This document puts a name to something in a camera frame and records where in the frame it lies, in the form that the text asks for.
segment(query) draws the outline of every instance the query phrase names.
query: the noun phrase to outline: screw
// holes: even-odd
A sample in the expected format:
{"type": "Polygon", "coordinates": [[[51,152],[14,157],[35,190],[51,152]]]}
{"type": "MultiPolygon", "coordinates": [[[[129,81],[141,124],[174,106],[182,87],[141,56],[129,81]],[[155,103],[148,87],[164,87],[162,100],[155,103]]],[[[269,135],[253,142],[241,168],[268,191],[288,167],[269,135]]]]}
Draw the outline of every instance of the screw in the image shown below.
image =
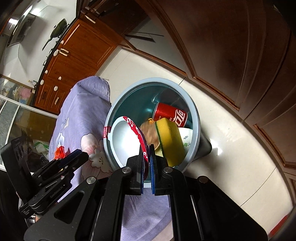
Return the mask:
{"type": "Polygon", "coordinates": [[[130,168],[130,167],[124,167],[124,168],[122,169],[122,172],[123,172],[123,173],[130,173],[130,172],[131,172],[131,168],[130,168]]]}
{"type": "Polygon", "coordinates": [[[173,171],[173,169],[172,169],[171,167],[165,167],[165,168],[163,169],[163,171],[164,171],[165,173],[171,173],[171,172],[173,171]]]}
{"type": "Polygon", "coordinates": [[[198,178],[198,180],[199,180],[201,183],[207,183],[209,179],[208,179],[207,177],[205,177],[205,176],[201,176],[201,177],[198,178]]]}
{"type": "Polygon", "coordinates": [[[93,183],[96,182],[96,178],[95,178],[95,177],[89,177],[89,178],[86,180],[86,182],[87,182],[88,184],[93,184],[93,183]]]}

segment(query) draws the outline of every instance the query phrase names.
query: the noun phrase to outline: sponge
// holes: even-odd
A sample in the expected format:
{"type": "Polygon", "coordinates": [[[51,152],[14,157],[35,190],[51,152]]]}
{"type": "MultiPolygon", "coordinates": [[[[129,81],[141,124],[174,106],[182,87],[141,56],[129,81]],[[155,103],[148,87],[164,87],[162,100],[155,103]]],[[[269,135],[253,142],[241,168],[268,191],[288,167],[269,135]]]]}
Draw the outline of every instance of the sponge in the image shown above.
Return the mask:
{"type": "Polygon", "coordinates": [[[174,167],[181,164],[185,158],[185,151],[177,124],[162,118],[155,122],[155,126],[163,157],[167,159],[168,165],[174,167]]]}

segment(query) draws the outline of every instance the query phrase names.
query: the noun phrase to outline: purple cloth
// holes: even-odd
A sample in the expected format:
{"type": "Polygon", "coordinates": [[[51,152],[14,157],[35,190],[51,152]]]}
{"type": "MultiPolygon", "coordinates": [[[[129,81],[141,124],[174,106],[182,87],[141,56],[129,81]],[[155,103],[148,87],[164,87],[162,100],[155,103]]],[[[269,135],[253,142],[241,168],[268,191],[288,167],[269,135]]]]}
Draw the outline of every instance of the purple cloth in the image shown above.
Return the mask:
{"type": "MultiPolygon", "coordinates": [[[[87,152],[89,160],[75,171],[73,187],[62,198],[87,177],[101,179],[112,174],[103,145],[103,130],[110,108],[109,84],[97,76],[79,81],[65,99],[50,141],[50,159],[54,159],[55,150],[62,145],[66,153],[76,149],[87,152]]],[[[154,196],[148,188],[141,196],[127,195],[121,240],[152,240],[170,220],[167,196],[154,196]]]]}

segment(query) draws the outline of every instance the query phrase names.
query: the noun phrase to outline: paper bowl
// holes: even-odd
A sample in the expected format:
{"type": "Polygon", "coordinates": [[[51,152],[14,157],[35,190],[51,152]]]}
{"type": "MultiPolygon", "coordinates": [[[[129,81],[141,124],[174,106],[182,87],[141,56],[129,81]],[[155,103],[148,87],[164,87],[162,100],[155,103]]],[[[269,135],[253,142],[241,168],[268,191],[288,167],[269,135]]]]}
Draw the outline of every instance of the paper bowl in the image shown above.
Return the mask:
{"type": "Polygon", "coordinates": [[[183,128],[183,127],[179,127],[178,130],[183,142],[183,147],[186,155],[191,145],[193,130],[189,128],[183,128]]]}
{"type": "Polygon", "coordinates": [[[108,134],[112,153],[118,165],[126,166],[127,159],[139,155],[140,141],[123,117],[119,117],[108,134]]]}

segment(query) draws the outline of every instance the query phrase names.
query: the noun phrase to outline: coca-cola can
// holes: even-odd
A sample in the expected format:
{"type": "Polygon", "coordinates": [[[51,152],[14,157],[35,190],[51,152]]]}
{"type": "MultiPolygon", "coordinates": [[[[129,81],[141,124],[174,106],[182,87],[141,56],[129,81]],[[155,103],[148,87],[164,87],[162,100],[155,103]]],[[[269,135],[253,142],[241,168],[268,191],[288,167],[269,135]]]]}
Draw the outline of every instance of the coca-cola can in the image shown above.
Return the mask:
{"type": "Polygon", "coordinates": [[[184,127],[188,118],[188,114],[171,105],[158,103],[155,107],[152,119],[158,121],[161,118],[167,118],[177,124],[178,127],[184,127]]]}

